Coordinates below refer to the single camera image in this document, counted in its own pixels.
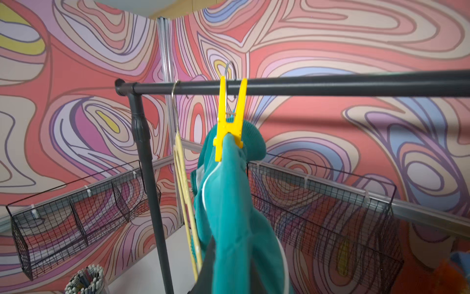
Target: teal sweater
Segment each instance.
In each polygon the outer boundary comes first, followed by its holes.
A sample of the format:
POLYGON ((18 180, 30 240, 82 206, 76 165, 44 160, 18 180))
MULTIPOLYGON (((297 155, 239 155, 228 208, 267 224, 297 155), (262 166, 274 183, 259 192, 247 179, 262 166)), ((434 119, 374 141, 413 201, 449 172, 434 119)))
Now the teal sweater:
POLYGON ((268 293, 292 291, 280 243, 269 221, 253 207, 246 175, 247 160, 261 160, 266 155, 263 137, 245 121, 243 148, 227 134, 222 161, 216 162, 216 132, 217 125, 208 133, 199 157, 198 167, 204 166, 204 175, 198 187, 196 173, 191 173, 203 257, 211 236, 216 244, 212 293, 249 293, 251 260, 268 293))

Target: psychedelic wall pattern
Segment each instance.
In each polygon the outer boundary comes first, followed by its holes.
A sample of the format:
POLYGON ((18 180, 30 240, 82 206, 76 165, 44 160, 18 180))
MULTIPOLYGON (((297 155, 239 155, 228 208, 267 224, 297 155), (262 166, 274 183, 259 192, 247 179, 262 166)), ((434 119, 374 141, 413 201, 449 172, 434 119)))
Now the psychedelic wall pattern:
MULTIPOLYGON (((171 28, 175 78, 183 81, 217 80, 228 61, 235 65, 232 79, 234 70, 238 78, 268 78, 470 67, 470 9, 461 0, 228 0, 175 19, 171 28)), ((177 97, 185 139, 204 142, 216 123, 217 99, 177 97)), ((235 103, 229 97, 232 109, 235 103)), ((401 200, 469 217, 469 106, 440 97, 252 96, 245 118, 260 129, 269 153, 395 183, 401 200)), ((185 155, 195 168, 198 155, 185 155)), ((405 264, 395 293, 426 293, 440 260, 470 249, 405 222, 400 238, 405 264)), ((297 293, 367 292, 314 269, 309 256, 286 251, 297 293)))
MULTIPOLYGON (((156 21, 90 0, 0 1, 0 218, 5 205, 28 206, 115 175, 138 163, 126 97, 114 80, 162 81, 156 21)), ((144 96, 154 158, 168 155, 165 98, 144 96)), ((177 217, 171 167, 156 171, 166 234, 177 217)), ((149 213, 30 282, 11 232, 0 233, 0 292, 62 291, 90 263, 109 281, 155 246, 149 213)))

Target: ceiling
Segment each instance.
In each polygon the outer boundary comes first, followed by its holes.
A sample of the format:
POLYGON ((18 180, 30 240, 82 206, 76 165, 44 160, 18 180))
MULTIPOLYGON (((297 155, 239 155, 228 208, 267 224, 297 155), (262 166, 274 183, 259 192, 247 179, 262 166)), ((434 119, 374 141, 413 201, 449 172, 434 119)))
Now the ceiling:
POLYGON ((108 6, 129 11, 141 16, 150 16, 156 11, 171 5, 175 0, 96 0, 108 6))

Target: metal hanger hook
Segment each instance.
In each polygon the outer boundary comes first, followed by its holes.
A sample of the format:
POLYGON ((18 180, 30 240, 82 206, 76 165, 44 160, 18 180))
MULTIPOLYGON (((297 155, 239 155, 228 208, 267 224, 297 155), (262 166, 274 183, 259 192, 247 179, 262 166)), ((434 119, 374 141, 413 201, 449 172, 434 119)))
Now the metal hanger hook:
POLYGON ((230 109, 230 107, 228 106, 228 87, 227 87, 228 80, 227 80, 227 73, 228 73, 228 68, 229 68, 230 64, 232 64, 232 69, 233 69, 233 72, 234 72, 234 80, 237 79, 236 70, 235 70, 235 63, 233 63, 231 60, 229 60, 229 61, 227 62, 227 64, 225 65, 225 72, 224 72, 224 77, 225 77, 225 106, 226 106, 226 113, 227 113, 227 114, 229 114, 229 115, 235 115, 235 113, 232 112, 231 109, 230 109))
POLYGON ((172 88, 172 102, 173 102, 173 107, 176 112, 176 129, 177 130, 180 129, 180 123, 178 121, 178 108, 176 107, 175 88, 176 88, 176 85, 178 85, 179 83, 180 83, 180 80, 177 79, 176 82, 173 84, 173 88, 172 88))

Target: white floor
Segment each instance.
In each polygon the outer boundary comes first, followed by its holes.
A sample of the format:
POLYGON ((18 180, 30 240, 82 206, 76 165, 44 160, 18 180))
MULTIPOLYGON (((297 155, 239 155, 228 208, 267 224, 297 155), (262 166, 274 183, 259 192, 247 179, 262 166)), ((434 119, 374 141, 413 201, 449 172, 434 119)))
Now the white floor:
MULTIPOLYGON (((166 239, 168 259, 175 294, 187 294, 194 285, 185 228, 181 227, 166 239)), ((110 294, 165 293, 157 249, 153 249, 109 286, 110 294)))

